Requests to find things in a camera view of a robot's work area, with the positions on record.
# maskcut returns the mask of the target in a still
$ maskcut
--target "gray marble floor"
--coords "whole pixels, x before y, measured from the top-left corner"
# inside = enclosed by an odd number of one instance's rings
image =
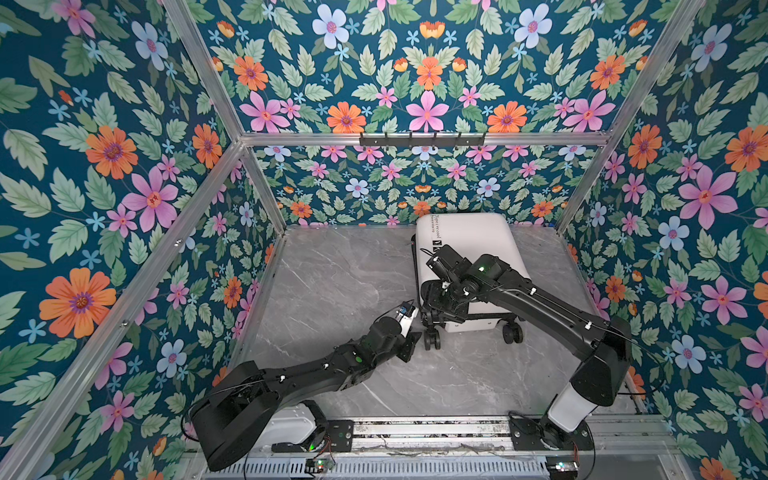
[[[415,298],[414,232],[410,227],[290,230],[245,357],[261,368],[317,359],[365,334],[387,309]],[[553,229],[515,226],[512,233],[535,283],[583,310],[592,308]],[[578,362],[535,326],[522,325],[525,341],[519,345],[504,343],[501,325],[467,333],[441,330],[441,350],[426,352],[420,343],[409,363],[392,359],[362,385],[315,400],[328,416],[542,413]],[[600,410],[635,412],[628,396]]]

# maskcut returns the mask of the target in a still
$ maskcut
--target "floral wallpaper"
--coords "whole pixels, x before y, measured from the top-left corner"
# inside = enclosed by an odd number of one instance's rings
[[[505,133],[607,129],[676,4],[237,0],[190,9],[254,132]]]
[[[707,2],[568,231],[705,480],[768,475],[766,20],[763,1]]]
[[[0,58],[4,455],[229,141],[157,2],[6,2]],[[241,165],[212,203],[36,478],[172,476],[172,414],[223,375],[270,251]]]
[[[256,151],[287,223],[413,223],[495,211],[554,223],[595,153],[582,145],[264,147]]]

